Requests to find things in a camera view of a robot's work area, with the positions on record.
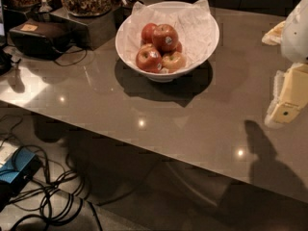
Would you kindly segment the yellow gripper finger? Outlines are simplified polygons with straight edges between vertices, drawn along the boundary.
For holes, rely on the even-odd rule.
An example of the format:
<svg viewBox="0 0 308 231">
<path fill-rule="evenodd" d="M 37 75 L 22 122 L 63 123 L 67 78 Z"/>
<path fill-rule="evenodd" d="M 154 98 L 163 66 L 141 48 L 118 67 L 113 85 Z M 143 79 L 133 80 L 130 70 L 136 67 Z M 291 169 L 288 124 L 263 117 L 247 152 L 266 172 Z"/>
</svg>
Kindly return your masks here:
<svg viewBox="0 0 308 231">
<path fill-rule="evenodd" d="M 308 104 L 308 65 L 292 64 L 286 72 L 278 70 L 273 80 L 273 99 L 265 124 L 280 128 L 291 123 Z"/>
<path fill-rule="evenodd" d="M 285 21 L 282 21 L 266 32 L 262 37 L 262 43 L 266 45 L 279 45 L 282 39 L 282 31 Z"/>
</svg>

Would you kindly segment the white rounded gripper body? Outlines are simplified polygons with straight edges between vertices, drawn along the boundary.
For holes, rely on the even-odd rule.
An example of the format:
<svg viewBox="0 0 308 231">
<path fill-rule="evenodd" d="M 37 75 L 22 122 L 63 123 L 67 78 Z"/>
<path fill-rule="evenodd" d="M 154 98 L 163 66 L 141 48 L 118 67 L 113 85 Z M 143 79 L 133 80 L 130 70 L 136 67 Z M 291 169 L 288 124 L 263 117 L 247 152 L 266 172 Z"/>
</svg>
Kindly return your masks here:
<svg viewBox="0 0 308 231">
<path fill-rule="evenodd" d="M 288 15 L 282 31 L 281 53 L 293 63 L 308 63 L 308 0 L 301 0 Z"/>
</svg>

